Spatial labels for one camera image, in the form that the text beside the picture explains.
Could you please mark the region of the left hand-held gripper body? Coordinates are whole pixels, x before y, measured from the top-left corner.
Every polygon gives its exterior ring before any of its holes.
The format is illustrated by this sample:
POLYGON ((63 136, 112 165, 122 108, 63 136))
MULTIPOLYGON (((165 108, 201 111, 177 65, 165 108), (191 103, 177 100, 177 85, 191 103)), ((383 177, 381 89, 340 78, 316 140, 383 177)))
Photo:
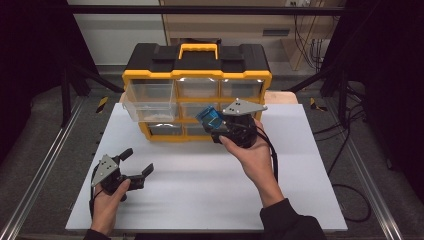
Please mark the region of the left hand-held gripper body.
POLYGON ((139 175, 124 175, 120 171, 120 162, 119 155, 110 157, 105 154, 93 170, 91 186, 100 184, 106 194, 112 195, 124 180, 129 179, 129 191, 143 189, 145 177, 142 172, 139 175))

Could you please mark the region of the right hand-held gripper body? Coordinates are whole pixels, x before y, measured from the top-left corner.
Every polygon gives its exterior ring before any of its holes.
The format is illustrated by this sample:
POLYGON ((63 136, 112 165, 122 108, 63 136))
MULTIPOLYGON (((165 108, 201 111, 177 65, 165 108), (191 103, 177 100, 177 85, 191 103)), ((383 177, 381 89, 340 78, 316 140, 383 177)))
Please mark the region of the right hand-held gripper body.
POLYGON ((250 148, 256 142, 257 136, 253 115, 267 109, 264 104, 237 98, 222 110, 224 125, 228 129, 227 137, 239 147, 250 148))

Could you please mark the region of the small blue plastic box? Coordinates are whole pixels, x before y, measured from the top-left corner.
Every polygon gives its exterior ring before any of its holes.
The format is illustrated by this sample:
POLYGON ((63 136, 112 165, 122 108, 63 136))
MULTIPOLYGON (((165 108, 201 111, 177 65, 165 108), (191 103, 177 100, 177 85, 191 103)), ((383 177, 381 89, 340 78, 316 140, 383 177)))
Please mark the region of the small blue plastic box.
POLYGON ((200 111, 196 119, 207 132, 218 129, 223 123, 221 114, 213 106, 207 106, 200 111))

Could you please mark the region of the clear plastic organizer drawer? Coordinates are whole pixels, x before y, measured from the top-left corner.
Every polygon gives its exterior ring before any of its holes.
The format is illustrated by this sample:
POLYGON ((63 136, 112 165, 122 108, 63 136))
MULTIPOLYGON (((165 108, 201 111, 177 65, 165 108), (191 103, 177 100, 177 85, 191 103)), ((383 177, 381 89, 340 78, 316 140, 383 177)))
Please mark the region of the clear plastic organizer drawer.
POLYGON ((135 122, 173 122, 177 104, 172 80, 130 80, 123 106, 135 122))

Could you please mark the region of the yellow black drawer organizer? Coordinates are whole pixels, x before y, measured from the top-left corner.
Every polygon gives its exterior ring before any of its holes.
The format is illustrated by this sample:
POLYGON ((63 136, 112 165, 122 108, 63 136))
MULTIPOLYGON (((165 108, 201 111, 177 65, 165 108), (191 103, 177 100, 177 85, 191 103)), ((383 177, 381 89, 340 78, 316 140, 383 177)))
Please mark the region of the yellow black drawer organizer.
MULTIPOLYGON (((136 45, 122 75, 124 90, 130 80, 172 80, 176 96, 176 81, 181 78, 260 79, 263 89, 257 101, 263 104, 263 96, 272 81, 264 49, 259 44, 222 46, 213 43, 185 43, 177 46, 161 46, 156 43, 136 45)), ((176 137, 152 136, 148 124, 137 122, 141 132, 150 141, 202 141, 207 136, 176 137)))

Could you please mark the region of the person's right hand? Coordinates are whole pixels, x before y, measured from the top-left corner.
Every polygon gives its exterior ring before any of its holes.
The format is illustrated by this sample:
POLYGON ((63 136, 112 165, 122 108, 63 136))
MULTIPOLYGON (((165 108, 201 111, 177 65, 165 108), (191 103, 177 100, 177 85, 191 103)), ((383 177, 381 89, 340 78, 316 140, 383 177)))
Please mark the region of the person's right hand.
POLYGON ((250 148, 241 148, 225 136, 220 136, 219 140, 239 160, 245 174, 255 185, 275 180, 270 147, 260 136, 250 148))

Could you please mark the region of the person's left hand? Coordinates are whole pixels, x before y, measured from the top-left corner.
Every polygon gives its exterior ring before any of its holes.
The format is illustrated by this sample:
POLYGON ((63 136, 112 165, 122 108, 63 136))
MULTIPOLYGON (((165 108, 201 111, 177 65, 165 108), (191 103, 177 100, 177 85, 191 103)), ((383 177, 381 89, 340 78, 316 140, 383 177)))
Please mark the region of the person's left hand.
POLYGON ((104 235, 112 232, 121 198, 126 194, 129 186, 130 180, 124 180, 112 195, 106 194, 100 184, 95 186, 92 230, 104 235))

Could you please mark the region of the wooden table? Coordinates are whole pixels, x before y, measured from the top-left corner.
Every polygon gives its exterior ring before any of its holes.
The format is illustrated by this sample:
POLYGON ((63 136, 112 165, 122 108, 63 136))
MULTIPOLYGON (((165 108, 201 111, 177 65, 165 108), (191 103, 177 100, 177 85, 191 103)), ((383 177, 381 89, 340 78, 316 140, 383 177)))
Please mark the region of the wooden table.
MULTIPOLYGON (((225 103, 232 103, 234 101, 234 98, 181 98, 180 99, 183 102, 225 102, 225 103)), ((153 101, 159 101, 159 102, 179 102, 178 98, 169 98, 169 97, 162 97, 162 98, 153 98, 153 101)), ((297 104, 298 99, 296 95, 293 92, 287 92, 287 91, 266 91, 263 96, 263 104, 269 105, 269 104, 297 104)))

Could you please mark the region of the yellow black striped marker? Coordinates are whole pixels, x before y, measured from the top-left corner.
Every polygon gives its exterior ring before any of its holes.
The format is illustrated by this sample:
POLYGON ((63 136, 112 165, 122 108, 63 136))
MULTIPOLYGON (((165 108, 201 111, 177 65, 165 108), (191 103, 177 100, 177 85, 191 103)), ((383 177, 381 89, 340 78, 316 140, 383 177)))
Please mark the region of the yellow black striped marker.
POLYGON ((322 111, 322 112, 328 111, 327 107, 318 106, 314 98, 310 98, 310 108, 312 110, 318 110, 318 111, 322 111))
POLYGON ((101 100, 99 101, 98 107, 96 109, 96 113, 101 113, 103 111, 107 101, 108 101, 107 96, 101 98, 101 100))

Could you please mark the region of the black metal stand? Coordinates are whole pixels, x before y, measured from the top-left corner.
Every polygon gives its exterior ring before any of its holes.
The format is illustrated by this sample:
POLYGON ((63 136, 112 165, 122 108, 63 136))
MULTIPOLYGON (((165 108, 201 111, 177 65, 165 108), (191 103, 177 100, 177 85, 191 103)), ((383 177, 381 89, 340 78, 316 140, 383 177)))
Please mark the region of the black metal stand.
POLYGON ((344 128, 347 127, 347 74, 345 70, 337 64, 331 64, 328 67, 321 69, 318 73, 308 77, 306 80, 287 89, 288 92, 297 93, 303 88, 324 79, 324 83, 320 89, 323 97, 332 97, 335 91, 338 91, 338 109, 337 119, 344 128))
POLYGON ((124 89, 76 63, 66 63, 61 72, 62 123, 65 127, 71 119, 70 86, 73 86, 79 96, 87 96, 91 88, 86 83, 91 79, 115 93, 123 93, 124 89))

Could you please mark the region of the wooden cabinet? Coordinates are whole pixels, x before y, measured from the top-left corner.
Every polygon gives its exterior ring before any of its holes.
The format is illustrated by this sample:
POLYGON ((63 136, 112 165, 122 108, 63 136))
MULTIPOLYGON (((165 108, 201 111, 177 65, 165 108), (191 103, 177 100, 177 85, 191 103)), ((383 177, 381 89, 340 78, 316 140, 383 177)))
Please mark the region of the wooden cabinet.
MULTIPOLYGON (((162 6, 286 7, 286 0, 159 0, 162 6)), ((335 7, 338 0, 311 0, 308 7, 335 7)), ((281 41, 291 68, 298 70, 314 39, 332 37, 330 16, 178 15, 163 16, 169 42, 193 38, 268 38, 281 41)))

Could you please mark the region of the white cabinet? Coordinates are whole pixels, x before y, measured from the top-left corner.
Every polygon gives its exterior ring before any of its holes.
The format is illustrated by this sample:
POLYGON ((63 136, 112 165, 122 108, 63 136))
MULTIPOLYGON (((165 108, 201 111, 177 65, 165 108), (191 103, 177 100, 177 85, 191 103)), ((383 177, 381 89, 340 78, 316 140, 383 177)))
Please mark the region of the white cabinet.
MULTIPOLYGON (((147 5, 159 0, 67 0, 69 5, 147 5)), ((138 43, 166 45, 159 14, 75 14, 75 19, 96 65, 126 65, 138 43)))

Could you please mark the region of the black horizontal bar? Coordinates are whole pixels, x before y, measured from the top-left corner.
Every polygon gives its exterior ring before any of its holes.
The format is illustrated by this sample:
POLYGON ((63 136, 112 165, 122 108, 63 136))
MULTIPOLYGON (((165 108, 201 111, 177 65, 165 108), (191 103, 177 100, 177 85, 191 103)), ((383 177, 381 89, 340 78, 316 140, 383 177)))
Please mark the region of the black horizontal bar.
POLYGON ((251 7, 251 6, 124 6, 69 5, 64 9, 74 14, 207 14, 207 15, 307 15, 341 16, 344 7, 251 7))

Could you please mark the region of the black curtain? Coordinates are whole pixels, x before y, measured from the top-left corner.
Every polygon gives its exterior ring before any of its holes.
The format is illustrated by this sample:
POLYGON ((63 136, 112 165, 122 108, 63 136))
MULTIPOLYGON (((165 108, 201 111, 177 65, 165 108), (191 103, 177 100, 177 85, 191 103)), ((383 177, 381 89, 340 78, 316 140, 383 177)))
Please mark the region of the black curtain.
POLYGON ((96 72, 67 0, 0 0, 0 163, 22 133, 38 94, 60 85, 56 40, 72 60, 96 72))
POLYGON ((365 86, 365 110, 387 157, 424 203, 424 0, 346 0, 325 63, 365 86))

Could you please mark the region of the aluminium rail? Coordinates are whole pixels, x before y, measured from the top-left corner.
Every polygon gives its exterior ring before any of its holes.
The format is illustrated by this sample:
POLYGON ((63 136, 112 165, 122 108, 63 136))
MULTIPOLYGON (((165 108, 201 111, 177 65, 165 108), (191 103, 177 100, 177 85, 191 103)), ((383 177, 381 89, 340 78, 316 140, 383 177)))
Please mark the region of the aluminium rail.
POLYGON ((359 179, 363 193, 370 204, 370 209, 374 213, 384 234, 384 240, 404 240, 398 224, 394 220, 381 191, 374 181, 374 178, 371 176, 370 171, 366 167, 352 139, 351 124, 354 118, 363 115, 363 110, 359 105, 355 105, 349 107, 347 110, 342 110, 341 116, 338 116, 338 103, 333 99, 326 99, 325 103, 328 106, 329 113, 336 121, 341 137, 343 138, 341 151, 347 151, 347 155, 359 179))
POLYGON ((52 145, 44 157, 40 167, 33 177, 29 187, 16 207, 13 215, 0 232, 0 240, 15 240, 21 230, 28 214, 30 213, 48 175, 54 166, 62 148, 80 115, 81 109, 86 102, 86 97, 77 97, 71 110, 68 122, 60 128, 52 145))

